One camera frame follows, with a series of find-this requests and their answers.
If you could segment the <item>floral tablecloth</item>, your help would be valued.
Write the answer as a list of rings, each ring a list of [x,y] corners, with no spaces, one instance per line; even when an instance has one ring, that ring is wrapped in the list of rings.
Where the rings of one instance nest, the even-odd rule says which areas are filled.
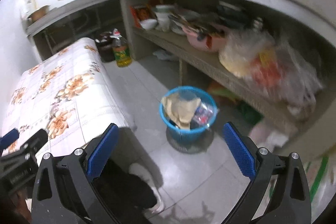
[[[2,131],[16,128],[19,138],[4,154],[18,151],[39,129],[47,143],[36,154],[70,154],[101,135],[110,123],[135,129],[130,111],[100,59],[95,42],[81,38],[25,71],[6,111]]]

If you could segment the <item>blue plastic trash basket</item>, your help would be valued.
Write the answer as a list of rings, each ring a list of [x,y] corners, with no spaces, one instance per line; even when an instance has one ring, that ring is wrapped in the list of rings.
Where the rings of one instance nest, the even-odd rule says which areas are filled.
[[[219,108],[213,97],[200,88],[179,86],[166,93],[159,115],[166,125],[169,144],[181,153],[205,151],[214,138],[211,126]]]

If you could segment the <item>dark clay jar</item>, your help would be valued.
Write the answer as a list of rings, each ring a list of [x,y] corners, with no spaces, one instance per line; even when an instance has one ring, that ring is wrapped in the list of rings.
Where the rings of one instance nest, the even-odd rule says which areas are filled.
[[[113,37],[111,31],[102,32],[95,39],[96,47],[103,62],[108,63],[115,60],[113,53]]]

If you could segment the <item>cooking oil bottle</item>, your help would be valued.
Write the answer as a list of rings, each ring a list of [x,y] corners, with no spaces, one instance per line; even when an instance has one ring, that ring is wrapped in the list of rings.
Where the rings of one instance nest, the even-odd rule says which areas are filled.
[[[112,32],[112,49],[118,67],[127,67],[131,64],[132,59],[127,40],[116,28]]]

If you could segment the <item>concrete kitchen counter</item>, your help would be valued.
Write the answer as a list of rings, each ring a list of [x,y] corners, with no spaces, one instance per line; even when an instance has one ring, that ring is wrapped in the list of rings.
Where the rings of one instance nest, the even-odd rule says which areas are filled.
[[[50,11],[27,28],[32,39],[51,24],[82,9],[110,0],[75,0]],[[326,73],[325,89],[317,96],[316,108],[307,121],[294,118],[284,103],[273,103],[251,90],[221,66],[217,58],[198,52],[176,34],[143,31],[137,28],[131,14],[132,5],[149,0],[120,0],[132,55],[138,60],[147,56],[154,46],[174,52],[209,75],[217,82],[240,96],[248,104],[267,117],[282,132],[290,134],[288,143],[280,149],[282,154],[295,151],[304,160],[314,159],[335,146],[335,0],[222,0],[246,8],[252,15],[268,21],[276,34],[286,36],[291,44],[309,60],[318,52]],[[204,12],[220,0],[171,0],[194,11]]]

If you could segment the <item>clear plastic bag red print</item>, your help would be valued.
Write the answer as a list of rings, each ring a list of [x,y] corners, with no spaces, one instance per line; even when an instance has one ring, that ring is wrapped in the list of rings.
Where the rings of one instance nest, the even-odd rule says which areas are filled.
[[[218,113],[218,108],[208,103],[201,102],[199,107],[194,113],[192,121],[197,123],[199,126],[209,126],[210,121],[216,118]]]

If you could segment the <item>person's shoe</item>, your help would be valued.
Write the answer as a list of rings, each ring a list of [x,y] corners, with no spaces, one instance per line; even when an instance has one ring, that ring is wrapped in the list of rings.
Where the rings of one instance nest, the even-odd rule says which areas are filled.
[[[154,178],[151,173],[143,165],[133,163],[129,167],[129,174],[139,177],[146,185],[146,191],[148,194],[146,194],[142,200],[149,201],[150,204],[153,203],[153,205],[150,207],[146,205],[144,209],[151,214],[159,214],[163,212],[165,209],[165,204],[158,191],[158,188],[155,185]]]

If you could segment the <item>plastic bags on shelf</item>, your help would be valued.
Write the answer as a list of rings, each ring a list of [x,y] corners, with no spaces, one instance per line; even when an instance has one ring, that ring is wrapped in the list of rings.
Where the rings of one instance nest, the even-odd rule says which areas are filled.
[[[235,77],[272,102],[284,102],[292,116],[306,120],[324,88],[317,70],[290,46],[268,32],[234,30],[219,50],[219,61]]]

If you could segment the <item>pink plastic basin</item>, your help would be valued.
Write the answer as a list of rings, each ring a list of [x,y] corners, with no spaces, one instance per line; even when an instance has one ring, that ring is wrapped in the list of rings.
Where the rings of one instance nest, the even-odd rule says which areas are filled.
[[[218,24],[213,24],[213,27],[216,29],[216,32],[205,35],[199,35],[196,31],[188,27],[182,27],[182,29],[191,46],[200,51],[214,53],[226,45],[226,36],[228,32],[230,32],[230,29]]]

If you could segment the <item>brown paper bag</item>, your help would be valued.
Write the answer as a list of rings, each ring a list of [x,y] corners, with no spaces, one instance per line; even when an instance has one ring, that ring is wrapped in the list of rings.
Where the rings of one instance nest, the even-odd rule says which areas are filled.
[[[189,90],[180,90],[161,99],[166,116],[181,130],[190,130],[190,123],[201,99]]]

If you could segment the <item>stacked bowls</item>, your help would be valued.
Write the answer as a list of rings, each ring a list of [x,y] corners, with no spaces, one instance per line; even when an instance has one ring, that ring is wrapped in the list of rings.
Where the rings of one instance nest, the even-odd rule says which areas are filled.
[[[157,17],[159,28],[163,32],[169,32],[170,30],[170,18],[169,15],[174,10],[174,5],[156,5],[154,8],[155,16]]]

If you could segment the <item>white bowl on shelf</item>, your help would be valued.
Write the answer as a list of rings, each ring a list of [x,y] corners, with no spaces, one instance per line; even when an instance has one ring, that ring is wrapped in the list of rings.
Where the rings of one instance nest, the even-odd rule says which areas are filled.
[[[156,28],[156,26],[158,25],[158,21],[156,19],[146,19],[146,20],[142,20],[139,23],[141,25],[141,27],[144,30],[153,30]]]

